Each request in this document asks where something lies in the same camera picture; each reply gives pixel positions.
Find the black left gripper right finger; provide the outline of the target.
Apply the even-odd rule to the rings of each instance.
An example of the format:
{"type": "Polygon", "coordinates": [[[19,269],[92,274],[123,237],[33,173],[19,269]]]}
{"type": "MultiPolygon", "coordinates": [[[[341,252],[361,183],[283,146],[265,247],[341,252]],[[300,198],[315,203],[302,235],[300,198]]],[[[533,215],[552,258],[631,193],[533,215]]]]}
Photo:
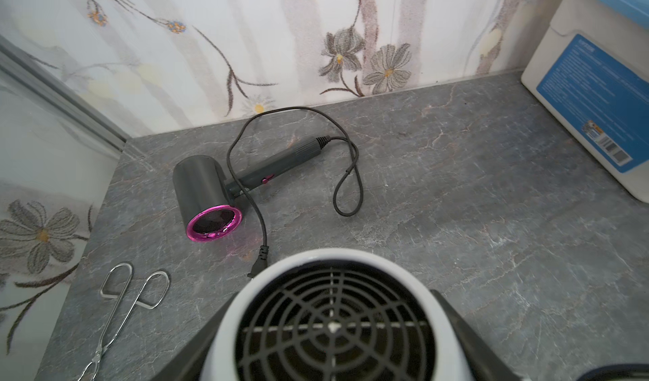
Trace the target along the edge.
{"type": "Polygon", "coordinates": [[[478,381],[520,381],[515,374],[474,331],[464,318],[451,306],[442,294],[430,291],[446,313],[465,354],[474,379],[478,381]]]}

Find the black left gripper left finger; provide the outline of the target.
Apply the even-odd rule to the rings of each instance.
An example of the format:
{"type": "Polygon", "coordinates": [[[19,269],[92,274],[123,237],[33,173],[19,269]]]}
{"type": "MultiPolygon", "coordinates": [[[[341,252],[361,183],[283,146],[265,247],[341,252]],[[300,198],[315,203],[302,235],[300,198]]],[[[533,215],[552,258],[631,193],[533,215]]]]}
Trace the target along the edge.
{"type": "Polygon", "coordinates": [[[211,343],[216,337],[226,311],[238,293],[234,293],[208,320],[198,333],[184,346],[152,381],[199,380],[211,343]]]}

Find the white hair dryer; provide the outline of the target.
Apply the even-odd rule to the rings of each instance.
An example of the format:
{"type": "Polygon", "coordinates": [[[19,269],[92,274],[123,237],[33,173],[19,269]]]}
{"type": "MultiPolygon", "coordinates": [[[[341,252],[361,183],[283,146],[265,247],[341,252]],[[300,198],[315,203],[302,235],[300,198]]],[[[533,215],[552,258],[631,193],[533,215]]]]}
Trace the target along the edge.
{"type": "Polygon", "coordinates": [[[203,380],[469,380],[433,293],[395,263],[348,248],[295,254],[233,299],[203,380]]]}

